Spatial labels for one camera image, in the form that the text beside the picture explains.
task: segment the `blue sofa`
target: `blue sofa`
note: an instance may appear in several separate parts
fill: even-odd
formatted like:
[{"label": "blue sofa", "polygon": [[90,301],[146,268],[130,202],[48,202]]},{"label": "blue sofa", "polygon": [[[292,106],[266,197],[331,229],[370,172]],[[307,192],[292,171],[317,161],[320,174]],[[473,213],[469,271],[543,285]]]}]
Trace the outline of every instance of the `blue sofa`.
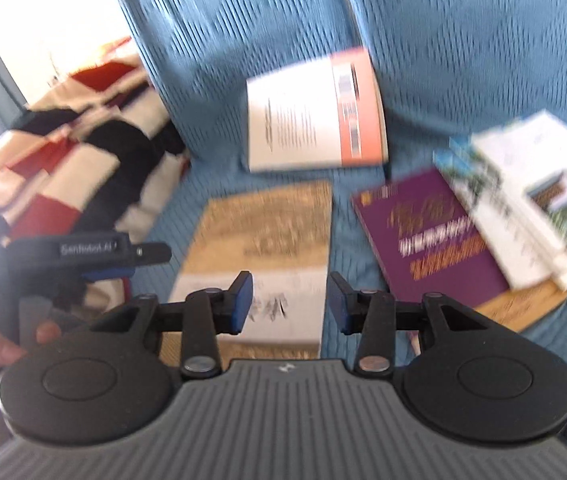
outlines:
[{"label": "blue sofa", "polygon": [[[210,197],[314,178],[334,183],[330,269],[384,286],[349,203],[359,189],[429,166],[434,148],[547,108],[567,123],[567,0],[119,0],[142,58],[191,150],[192,171],[151,238],[169,266],[136,290],[166,300]],[[387,168],[247,173],[246,78],[364,45],[385,106]],[[567,361],[567,303],[525,333]],[[355,336],[326,315],[322,355],[351,359]],[[413,357],[405,339],[398,361]]]}]

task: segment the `metal screw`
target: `metal screw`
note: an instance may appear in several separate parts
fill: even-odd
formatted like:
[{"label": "metal screw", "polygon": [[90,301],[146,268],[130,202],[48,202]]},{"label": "metal screw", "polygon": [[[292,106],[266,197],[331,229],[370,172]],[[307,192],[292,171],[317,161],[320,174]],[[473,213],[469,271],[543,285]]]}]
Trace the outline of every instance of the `metal screw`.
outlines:
[{"label": "metal screw", "polygon": [[212,357],[208,357],[207,355],[197,355],[195,357],[190,357],[183,365],[183,368],[193,374],[205,374],[213,370],[216,365],[217,363]]},{"label": "metal screw", "polygon": [[359,368],[364,372],[378,374],[390,368],[390,361],[380,355],[366,355],[359,359]]}]

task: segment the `blanket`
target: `blanket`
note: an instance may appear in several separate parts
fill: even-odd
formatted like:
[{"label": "blanket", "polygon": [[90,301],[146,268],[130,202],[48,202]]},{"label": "blanket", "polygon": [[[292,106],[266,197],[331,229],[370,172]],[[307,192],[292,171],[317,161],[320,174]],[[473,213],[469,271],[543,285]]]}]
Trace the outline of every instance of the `blanket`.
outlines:
[{"label": "blanket", "polygon": [[[0,241],[116,229],[143,240],[188,166],[138,56],[70,75],[0,136]],[[103,309],[110,280],[83,291]]]}]

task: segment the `gray ribbed surface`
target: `gray ribbed surface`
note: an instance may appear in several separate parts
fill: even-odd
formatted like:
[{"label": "gray ribbed surface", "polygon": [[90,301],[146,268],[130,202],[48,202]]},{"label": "gray ribbed surface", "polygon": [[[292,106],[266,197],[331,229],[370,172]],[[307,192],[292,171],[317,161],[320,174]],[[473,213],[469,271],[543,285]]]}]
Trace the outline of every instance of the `gray ribbed surface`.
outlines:
[{"label": "gray ribbed surface", "polygon": [[387,383],[355,378],[340,361],[292,364],[284,372],[283,362],[235,361],[111,444],[59,449],[17,438],[0,452],[0,479],[567,480],[558,440],[466,446],[419,424]]}]

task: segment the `wall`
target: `wall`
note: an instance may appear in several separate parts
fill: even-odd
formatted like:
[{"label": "wall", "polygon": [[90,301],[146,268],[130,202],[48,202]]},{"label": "wall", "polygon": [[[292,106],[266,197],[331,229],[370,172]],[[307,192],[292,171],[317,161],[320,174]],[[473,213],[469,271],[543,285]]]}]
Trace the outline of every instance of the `wall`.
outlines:
[{"label": "wall", "polygon": [[117,0],[0,0],[0,55],[29,102],[54,75],[129,34]]}]

